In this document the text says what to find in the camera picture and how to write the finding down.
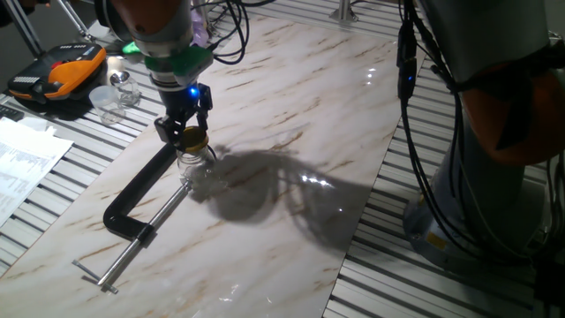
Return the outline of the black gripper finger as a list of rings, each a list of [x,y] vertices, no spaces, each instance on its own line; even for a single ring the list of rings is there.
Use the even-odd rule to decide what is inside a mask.
[[[170,145],[179,146],[184,131],[184,124],[168,115],[158,117],[154,126],[160,139]]]
[[[213,108],[211,89],[209,86],[205,84],[199,84],[198,90],[200,93],[200,97],[199,97],[199,109],[198,109],[197,120],[199,123],[199,127],[207,131],[208,112]]]

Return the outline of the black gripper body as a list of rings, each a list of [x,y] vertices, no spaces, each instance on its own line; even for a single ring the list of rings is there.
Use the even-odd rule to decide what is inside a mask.
[[[160,91],[166,115],[175,127],[185,127],[186,122],[196,113],[200,91],[196,86],[181,87],[175,91]]]

